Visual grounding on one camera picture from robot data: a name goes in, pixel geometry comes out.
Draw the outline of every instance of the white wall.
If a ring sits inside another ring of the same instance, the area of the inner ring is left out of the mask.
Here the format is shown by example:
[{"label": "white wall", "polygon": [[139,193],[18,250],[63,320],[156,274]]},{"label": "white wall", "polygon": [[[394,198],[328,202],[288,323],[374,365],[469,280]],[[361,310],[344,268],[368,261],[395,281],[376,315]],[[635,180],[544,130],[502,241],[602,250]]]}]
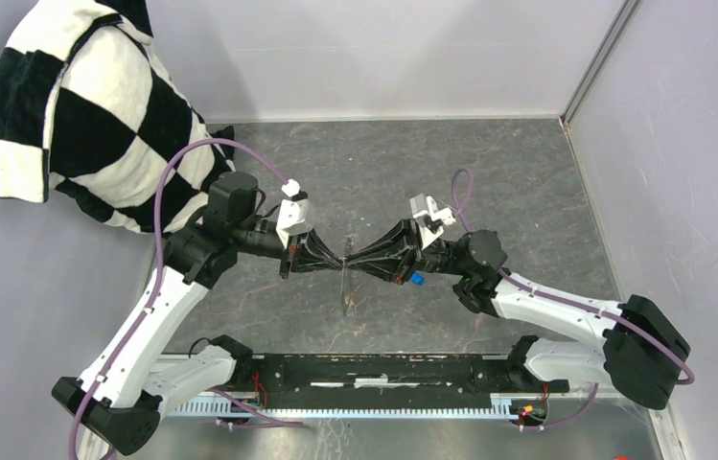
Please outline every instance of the white wall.
[{"label": "white wall", "polygon": [[[0,51],[34,0],[0,0]],[[0,458],[65,458],[71,417],[50,396],[132,308],[150,239],[105,228],[58,193],[0,200]]]},{"label": "white wall", "polygon": [[620,0],[150,0],[207,119],[558,115]]},{"label": "white wall", "polygon": [[571,135],[622,290],[692,345],[676,406],[718,459],[718,2],[643,2]]}]

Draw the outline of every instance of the gray marble floor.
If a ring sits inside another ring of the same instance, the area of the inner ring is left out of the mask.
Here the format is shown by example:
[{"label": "gray marble floor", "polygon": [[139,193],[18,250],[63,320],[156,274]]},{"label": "gray marble floor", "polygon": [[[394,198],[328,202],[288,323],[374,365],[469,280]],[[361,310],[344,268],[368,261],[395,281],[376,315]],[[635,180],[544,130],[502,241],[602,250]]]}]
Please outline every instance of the gray marble floor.
[{"label": "gray marble floor", "polygon": [[[340,254],[345,237],[364,247],[407,217],[420,193],[449,202],[455,170],[474,170],[467,215],[499,232],[506,266],[539,283],[614,298],[591,207],[564,134],[553,120],[341,122],[236,126],[238,140],[298,180],[316,206],[317,232]],[[246,155],[280,199],[279,184]],[[462,235],[457,224],[447,238]],[[531,325],[473,315],[450,277],[395,286],[356,276],[356,308],[343,315],[340,274],[291,274],[276,261],[241,256],[180,326],[168,347],[185,352],[202,336],[230,334],[257,352],[507,352]]]}]

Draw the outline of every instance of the checkered blanket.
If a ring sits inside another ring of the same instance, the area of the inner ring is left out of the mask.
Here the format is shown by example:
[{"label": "checkered blanket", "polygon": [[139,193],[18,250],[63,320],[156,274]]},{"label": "checkered blanket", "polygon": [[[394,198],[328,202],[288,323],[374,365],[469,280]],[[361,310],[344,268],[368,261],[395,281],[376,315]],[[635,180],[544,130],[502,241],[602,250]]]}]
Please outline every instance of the checkered blanket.
[{"label": "checkered blanket", "polygon": [[[209,137],[155,55],[145,0],[40,0],[0,57],[0,197],[42,203],[54,188],[95,220],[152,232],[167,161]],[[206,203],[232,154],[205,147],[180,161],[164,231]]]}]

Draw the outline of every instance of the blue cap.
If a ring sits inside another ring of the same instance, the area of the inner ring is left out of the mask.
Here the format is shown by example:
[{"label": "blue cap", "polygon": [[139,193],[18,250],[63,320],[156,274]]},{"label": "blue cap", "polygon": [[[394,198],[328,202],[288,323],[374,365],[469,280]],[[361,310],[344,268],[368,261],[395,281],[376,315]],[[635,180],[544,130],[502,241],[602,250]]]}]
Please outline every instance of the blue cap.
[{"label": "blue cap", "polygon": [[421,276],[417,272],[415,272],[415,273],[412,273],[412,277],[409,278],[409,281],[411,281],[412,283],[414,283],[418,286],[422,286],[424,284],[425,280],[424,280],[423,276]]}]

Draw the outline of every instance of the purple cable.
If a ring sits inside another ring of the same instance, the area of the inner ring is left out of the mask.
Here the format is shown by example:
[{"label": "purple cable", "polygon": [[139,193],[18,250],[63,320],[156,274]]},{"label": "purple cable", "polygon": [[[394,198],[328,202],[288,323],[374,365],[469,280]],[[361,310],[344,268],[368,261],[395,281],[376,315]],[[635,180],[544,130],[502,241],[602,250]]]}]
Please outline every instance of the purple cable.
[{"label": "purple cable", "polygon": [[220,391],[217,388],[210,388],[209,391],[211,391],[212,393],[214,393],[218,396],[223,396],[224,398],[229,400],[231,403],[233,403],[240,409],[248,412],[249,414],[253,415],[254,417],[257,417],[258,419],[266,421],[266,423],[259,424],[259,425],[232,425],[232,427],[235,429],[275,428],[278,426],[284,426],[286,428],[299,428],[299,427],[305,426],[304,424],[302,424],[302,422],[283,422],[282,420],[277,420],[277,419],[268,417],[266,414],[261,414],[260,412],[258,412],[256,409],[254,409],[250,405],[244,404],[244,403],[238,401],[237,398],[227,394],[224,391]]},{"label": "purple cable", "polygon": [[[466,188],[466,197],[463,200],[462,204],[458,204],[458,198],[457,198],[457,179],[459,178],[460,174],[465,173],[469,176],[469,186]],[[463,225],[463,228],[467,232],[472,231],[472,226],[469,224],[466,217],[463,215],[463,211],[466,210],[466,206],[468,206],[469,201],[471,200],[471,196],[474,193],[475,190],[475,175],[474,173],[469,170],[468,168],[461,168],[457,172],[454,173],[454,176],[452,177],[452,199],[454,200],[454,214],[457,216],[457,219],[460,220],[460,223]],[[502,277],[505,281],[508,283],[511,283],[512,285],[516,286],[517,288],[520,288],[524,291],[531,291],[533,290],[532,287],[526,286],[519,281],[515,280],[511,275],[505,272],[505,270],[500,269],[498,270],[499,276]],[[668,359],[670,359],[672,362],[675,363],[676,366],[678,366],[685,374],[685,379],[679,379],[677,381],[678,385],[689,385],[691,383],[694,383],[694,373],[689,369],[689,367],[686,365],[685,362],[683,362],[682,359],[680,359],[677,355],[675,355],[671,350],[666,348],[665,345],[660,343],[659,340],[654,338],[651,334],[647,333],[640,327],[636,326],[634,323],[630,322],[629,320],[622,318],[621,316],[611,313],[609,311],[602,311],[599,313],[599,309],[596,307],[593,307],[592,305],[583,304],[581,302],[576,302],[575,300],[566,299],[564,297],[560,297],[555,294],[550,294],[547,292],[544,292],[542,290],[535,290],[533,292],[534,295],[538,297],[543,297],[547,300],[552,300],[554,302],[558,302],[564,305],[567,305],[569,307],[574,307],[579,310],[586,311],[588,313],[593,313],[596,316],[598,314],[601,314],[607,319],[613,320],[616,323],[624,326],[625,328],[629,329],[630,331],[640,335],[643,337],[644,340],[651,343],[655,348],[657,348],[661,353],[663,353],[664,356],[666,356]],[[590,395],[588,396],[587,400],[585,401],[585,404],[572,416],[561,420],[559,422],[554,422],[552,424],[544,425],[543,428],[539,428],[538,426],[525,426],[523,429],[528,431],[541,431],[543,429],[553,428],[556,426],[563,426],[570,422],[573,422],[575,420],[578,420],[582,415],[584,415],[592,406],[593,401],[595,401],[595,395],[598,393],[598,383],[596,383]]]},{"label": "purple cable", "polygon": [[[141,313],[138,315],[137,318],[135,318],[135,321],[133,322],[130,329],[128,329],[122,339],[119,340],[119,343],[116,345],[116,348],[113,349],[113,351],[110,353],[110,356],[107,357],[107,361],[104,362],[102,369],[99,370],[100,376],[107,375],[107,371],[110,370],[110,367],[113,365],[113,362],[116,361],[116,358],[119,356],[122,350],[125,349],[125,346],[127,346],[127,343],[132,338],[132,335],[135,334],[139,326],[141,326],[141,323],[144,322],[144,319],[147,317],[146,311],[149,310],[155,303],[155,299],[158,297],[158,292],[161,290],[161,285],[163,285],[164,283],[164,242],[162,240],[163,230],[161,229],[161,201],[163,200],[164,187],[167,185],[167,180],[170,176],[170,172],[173,170],[177,162],[180,161],[181,158],[183,158],[184,155],[194,149],[197,149],[198,147],[210,145],[223,145],[230,146],[235,149],[240,149],[253,156],[254,159],[260,162],[260,164],[262,164],[266,167],[266,169],[271,171],[271,173],[273,173],[278,179],[280,179],[280,182],[282,182],[283,185],[288,183],[288,178],[285,177],[284,174],[282,174],[258,151],[248,146],[245,146],[237,141],[232,141],[229,139],[201,139],[184,147],[178,153],[176,153],[172,159],[170,159],[170,162],[167,163],[167,167],[164,168],[164,171],[161,173],[160,180],[158,180],[158,186],[155,189],[155,202],[153,205],[153,207],[155,208],[152,215],[152,223],[154,225],[155,234],[155,283],[152,287],[150,298],[147,299],[147,303],[142,308]],[[80,405],[77,408],[76,413],[74,414],[74,422],[71,424],[71,429],[68,434],[68,456],[71,460],[79,460],[79,456],[77,455],[77,436],[79,434],[79,425],[81,423],[81,418],[84,415],[84,411],[85,409],[87,409],[88,403],[90,402],[90,400],[93,399],[93,395],[95,395],[96,391],[99,389],[99,384],[99,381],[95,380],[90,385],[90,388],[88,388],[87,393],[84,394],[84,398],[82,398]],[[115,455],[115,453],[116,450],[114,448],[111,448],[107,452],[107,454],[102,457],[102,460],[109,460],[113,455]]]}]

